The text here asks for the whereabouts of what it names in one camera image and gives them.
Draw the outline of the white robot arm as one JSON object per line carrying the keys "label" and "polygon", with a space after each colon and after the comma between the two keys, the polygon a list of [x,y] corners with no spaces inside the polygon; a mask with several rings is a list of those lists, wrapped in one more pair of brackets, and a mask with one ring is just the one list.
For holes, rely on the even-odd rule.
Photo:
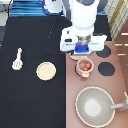
{"label": "white robot arm", "polygon": [[87,55],[104,49],[106,35],[94,35],[97,12],[105,0],[62,0],[64,16],[72,23],[61,34],[60,50]]}

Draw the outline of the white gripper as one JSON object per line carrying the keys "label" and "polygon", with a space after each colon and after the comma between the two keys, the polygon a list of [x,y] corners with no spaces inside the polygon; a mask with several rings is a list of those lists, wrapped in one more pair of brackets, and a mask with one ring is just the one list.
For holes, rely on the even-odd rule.
{"label": "white gripper", "polygon": [[67,27],[62,30],[60,50],[74,55],[88,55],[102,51],[106,39],[106,35],[77,36],[72,27]]}

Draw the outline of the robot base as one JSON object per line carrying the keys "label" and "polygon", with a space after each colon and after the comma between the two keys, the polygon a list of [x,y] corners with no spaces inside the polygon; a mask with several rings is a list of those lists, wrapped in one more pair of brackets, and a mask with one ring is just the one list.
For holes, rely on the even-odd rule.
{"label": "robot base", "polygon": [[44,13],[46,15],[58,15],[62,13],[62,0],[44,0]]}

